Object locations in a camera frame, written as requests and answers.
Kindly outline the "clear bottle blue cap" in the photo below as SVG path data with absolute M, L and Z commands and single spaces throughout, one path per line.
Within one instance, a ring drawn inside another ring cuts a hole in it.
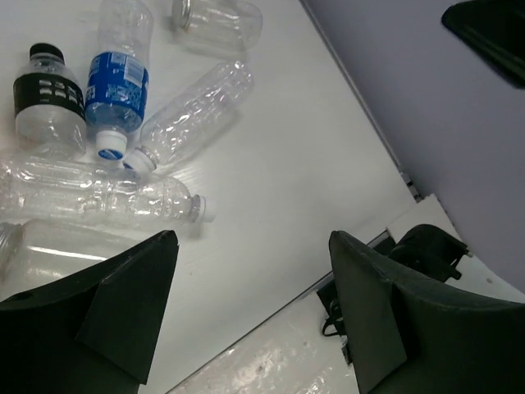
M 243 62 L 215 65 L 143 124 L 124 167 L 146 176 L 188 161 L 235 124 L 253 87 L 253 73 Z

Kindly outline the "clear bottle white cap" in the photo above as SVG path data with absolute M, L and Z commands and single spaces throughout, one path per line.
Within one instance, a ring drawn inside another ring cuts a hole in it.
M 172 176 L 143 181 L 123 168 L 12 155 L 1 158 L 1 212 L 145 229 L 212 222 L 217 206 Z

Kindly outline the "blue label water bottle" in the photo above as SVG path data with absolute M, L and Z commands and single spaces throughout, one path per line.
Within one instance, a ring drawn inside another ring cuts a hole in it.
M 100 158 L 123 159 L 128 135 L 143 123 L 153 25 L 153 15 L 141 1 L 100 5 L 97 52 L 90 63 L 85 95 L 85 118 Z

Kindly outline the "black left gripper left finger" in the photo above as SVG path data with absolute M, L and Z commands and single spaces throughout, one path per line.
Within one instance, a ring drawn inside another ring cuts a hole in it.
M 148 381 L 179 241 L 132 248 L 1 303 L 3 393 L 136 393 Z

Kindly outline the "black label small bottle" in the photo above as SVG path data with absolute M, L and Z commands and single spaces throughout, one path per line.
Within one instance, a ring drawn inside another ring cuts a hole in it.
M 16 138 L 24 148 L 44 145 L 68 158 L 86 154 L 84 96 L 62 51 L 33 44 L 13 82 Z

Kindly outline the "clear jar metal lid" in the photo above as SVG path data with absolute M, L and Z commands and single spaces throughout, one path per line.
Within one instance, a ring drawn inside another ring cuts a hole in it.
M 147 239 L 66 222 L 1 223 L 1 300 L 55 282 Z

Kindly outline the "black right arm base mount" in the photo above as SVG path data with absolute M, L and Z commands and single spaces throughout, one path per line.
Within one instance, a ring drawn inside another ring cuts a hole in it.
M 464 243 L 438 227 L 418 225 L 398 243 L 383 241 L 375 250 L 334 231 L 329 251 L 334 281 L 318 294 L 330 306 L 324 325 L 347 339 L 347 363 L 395 369 L 407 362 L 446 364 L 463 357 L 451 317 L 429 317 L 382 270 L 403 273 L 399 283 L 410 286 L 416 283 L 410 273 L 423 281 L 459 279 L 456 266 L 467 252 Z

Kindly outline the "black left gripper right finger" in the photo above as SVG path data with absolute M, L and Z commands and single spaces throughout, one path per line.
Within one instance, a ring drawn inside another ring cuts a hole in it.
M 343 231 L 329 250 L 361 393 L 523 392 L 523 304 L 438 282 Z

